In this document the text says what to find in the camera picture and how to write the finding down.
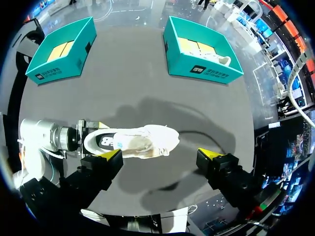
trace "shoe logo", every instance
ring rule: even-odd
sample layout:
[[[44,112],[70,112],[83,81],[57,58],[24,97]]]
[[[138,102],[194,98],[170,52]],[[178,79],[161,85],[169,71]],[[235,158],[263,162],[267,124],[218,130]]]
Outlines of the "shoe logo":
[[[113,146],[113,140],[112,137],[103,137],[100,144],[103,146]]]

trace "person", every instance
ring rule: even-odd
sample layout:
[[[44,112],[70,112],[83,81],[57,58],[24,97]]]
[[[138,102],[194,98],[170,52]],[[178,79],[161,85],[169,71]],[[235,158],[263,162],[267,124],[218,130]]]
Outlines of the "person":
[[[76,3],[76,2],[77,2],[76,0],[70,0],[69,5],[72,5],[73,3]]]
[[[198,3],[198,5],[201,5],[201,4],[203,3],[203,1],[205,1],[205,5],[204,5],[204,7],[203,7],[203,9],[205,10],[205,9],[207,9],[207,6],[208,6],[210,0],[200,0],[199,3]]]

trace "white tube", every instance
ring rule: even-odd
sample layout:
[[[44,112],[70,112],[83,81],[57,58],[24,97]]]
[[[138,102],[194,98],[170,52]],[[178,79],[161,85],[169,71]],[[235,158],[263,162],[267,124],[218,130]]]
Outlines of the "white tube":
[[[297,59],[291,74],[289,76],[288,82],[287,82],[287,91],[288,96],[292,102],[292,105],[296,108],[296,110],[301,114],[301,116],[312,126],[315,128],[315,124],[313,121],[303,112],[303,110],[299,107],[299,105],[296,103],[294,97],[293,97],[293,91],[292,91],[292,85],[294,82],[295,77],[299,73],[299,71],[302,69],[302,67],[305,65],[306,61],[311,58],[311,52],[309,50],[302,53],[299,58]]]

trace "box logo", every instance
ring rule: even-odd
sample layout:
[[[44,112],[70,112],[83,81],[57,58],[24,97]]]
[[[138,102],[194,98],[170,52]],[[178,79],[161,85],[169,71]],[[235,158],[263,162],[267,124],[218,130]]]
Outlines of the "box logo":
[[[191,73],[196,73],[196,74],[201,74],[204,70],[206,69],[206,67],[201,66],[201,65],[195,65],[193,67],[193,69],[191,69]]]
[[[44,76],[42,76],[41,74],[37,74],[37,75],[35,75],[35,76],[36,76],[36,78],[38,78],[39,80],[44,79]]]

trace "white cable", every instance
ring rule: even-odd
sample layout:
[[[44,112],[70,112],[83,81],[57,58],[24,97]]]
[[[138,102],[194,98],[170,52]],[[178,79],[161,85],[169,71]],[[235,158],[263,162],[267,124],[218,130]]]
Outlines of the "white cable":
[[[192,210],[192,212],[188,213],[188,215],[193,214],[198,209],[198,206],[196,204],[194,204],[194,205],[191,205],[190,207],[188,207],[188,212],[189,212],[190,208],[192,208],[192,207],[195,207],[195,209]]]
[[[54,154],[52,153],[51,151],[47,150],[46,148],[44,147],[40,147],[41,150],[43,150],[45,153],[55,157],[55,158],[59,158],[59,159],[64,159],[64,156],[60,156],[60,155],[57,155],[57,154]]]
[[[25,141],[24,140],[21,140],[21,139],[18,139],[18,142],[23,145],[25,145]],[[41,149],[43,152],[47,153],[48,155],[51,155],[55,158],[58,158],[58,159],[64,159],[64,156],[60,156],[60,155],[57,155],[57,154],[54,154],[52,153],[51,151],[47,150],[46,148],[44,147],[39,147],[39,149]]]
[[[293,91],[292,91],[292,85],[294,82],[295,77],[297,74],[300,72],[302,67],[306,64],[306,61],[311,58],[311,52],[309,50],[305,51],[302,53],[299,58],[297,59],[291,74],[289,76],[288,82],[287,82],[287,91],[288,91],[288,96],[292,102],[292,105],[296,108],[296,110],[301,114],[301,116],[312,126],[315,128],[315,124],[313,121],[302,111],[302,109],[299,107],[299,105],[296,103],[294,97],[293,97]]]

